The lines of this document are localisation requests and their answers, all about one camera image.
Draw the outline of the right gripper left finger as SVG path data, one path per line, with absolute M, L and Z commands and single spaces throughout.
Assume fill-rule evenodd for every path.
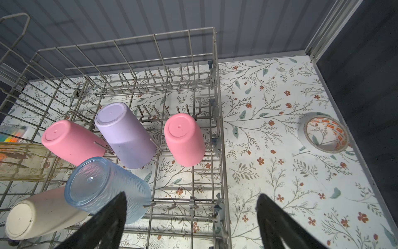
M 127 200 L 120 192 L 58 249 L 117 249 L 126 222 Z

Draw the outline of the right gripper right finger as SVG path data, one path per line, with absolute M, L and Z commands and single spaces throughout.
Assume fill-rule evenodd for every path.
M 257 220 L 263 246 L 266 249 L 325 249 L 289 214 L 266 194 L 260 194 L 257 205 Z

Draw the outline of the clear blue cup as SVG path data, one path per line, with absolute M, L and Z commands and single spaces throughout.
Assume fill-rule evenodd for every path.
M 96 214 L 120 192 L 127 200 L 127 225 L 140 220 L 151 203 L 151 189 L 146 181 L 112 161 L 93 157 L 80 164 L 65 185 L 64 197 L 71 206 Z

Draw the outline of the beige cup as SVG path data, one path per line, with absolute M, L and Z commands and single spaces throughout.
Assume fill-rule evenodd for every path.
M 89 213 L 68 204 L 65 187 L 26 198 L 9 212 L 5 232 L 12 240 L 26 240 L 59 231 L 84 221 Z

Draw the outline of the pink cup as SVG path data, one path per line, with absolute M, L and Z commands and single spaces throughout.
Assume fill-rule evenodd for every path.
M 203 134 L 192 116 L 179 113 L 170 117 L 164 126 L 164 135 L 170 152 L 180 165 L 192 167 L 204 158 Z
M 75 166 L 93 157 L 103 157 L 106 152 L 104 140 L 69 120 L 53 123 L 45 130 L 41 142 L 56 156 Z

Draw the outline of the lilac cup front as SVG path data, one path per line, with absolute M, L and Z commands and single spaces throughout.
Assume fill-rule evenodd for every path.
M 94 122 L 126 168 L 139 169 L 151 162 L 157 147 L 125 103 L 105 106 L 96 114 Z

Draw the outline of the clear amber glass cup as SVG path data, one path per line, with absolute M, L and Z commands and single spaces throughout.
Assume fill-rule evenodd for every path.
M 45 181 L 74 167 L 40 144 L 1 143 L 1 181 Z

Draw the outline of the small patterned dish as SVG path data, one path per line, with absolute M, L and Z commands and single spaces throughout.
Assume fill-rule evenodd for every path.
M 319 112 L 301 118 L 297 134 L 305 149 L 319 156 L 334 156 L 349 146 L 345 127 L 333 117 Z

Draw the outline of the coloured marker pack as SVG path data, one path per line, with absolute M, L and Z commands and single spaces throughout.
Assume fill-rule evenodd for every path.
M 1 125 L 1 142 L 18 143 L 24 140 L 24 135 L 28 132 L 26 126 L 7 126 Z

